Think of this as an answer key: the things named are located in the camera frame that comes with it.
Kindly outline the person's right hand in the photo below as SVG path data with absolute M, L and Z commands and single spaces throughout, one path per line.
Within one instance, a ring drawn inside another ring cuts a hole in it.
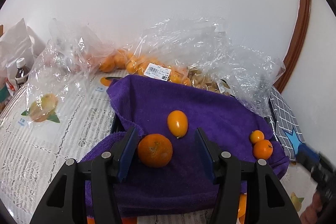
M 316 224 L 317 214 L 322 210 L 321 196 L 318 191 L 313 195 L 312 203 L 301 214 L 300 220 L 302 224 Z

